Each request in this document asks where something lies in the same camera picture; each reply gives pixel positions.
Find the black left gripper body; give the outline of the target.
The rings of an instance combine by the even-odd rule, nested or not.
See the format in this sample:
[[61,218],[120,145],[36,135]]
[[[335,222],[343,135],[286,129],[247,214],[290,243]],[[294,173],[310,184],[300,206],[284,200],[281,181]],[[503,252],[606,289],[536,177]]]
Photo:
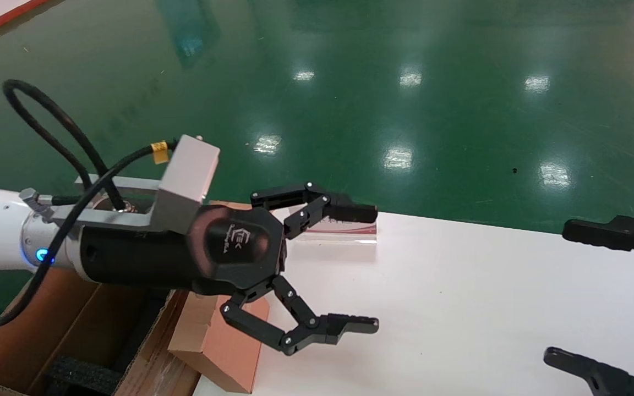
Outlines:
[[204,206],[184,234],[86,227],[80,241],[94,282],[249,300],[266,292],[286,256],[284,227],[264,208]]

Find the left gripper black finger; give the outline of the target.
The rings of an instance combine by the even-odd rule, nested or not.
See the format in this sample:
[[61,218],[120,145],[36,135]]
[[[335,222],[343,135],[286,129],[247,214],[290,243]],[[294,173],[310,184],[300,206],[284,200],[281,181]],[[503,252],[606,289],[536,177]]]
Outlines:
[[268,211],[291,208],[282,221],[285,238],[310,235],[339,235],[370,238],[377,235],[378,208],[357,203],[349,195],[327,191],[314,183],[254,191],[253,208]]
[[[244,310],[244,304],[269,292],[274,293],[296,321],[291,331],[285,332]],[[345,333],[372,335],[380,328],[379,320],[373,317],[335,313],[317,316],[282,275],[273,276],[249,291],[237,291],[221,307],[221,315],[232,328],[287,356],[310,344],[338,344]]]

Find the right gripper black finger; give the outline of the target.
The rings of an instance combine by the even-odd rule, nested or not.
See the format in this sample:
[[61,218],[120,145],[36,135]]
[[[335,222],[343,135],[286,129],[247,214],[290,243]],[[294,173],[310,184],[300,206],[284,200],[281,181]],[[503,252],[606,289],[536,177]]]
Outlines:
[[594,395],[634,395],[634,375],[620,368],[553,346],[544,351],[543,361],[586,381]]
[[608,223],[570,219],[564,223],[562,237],[584,245],[609,250],[634,250],[634,217],[616,216]]

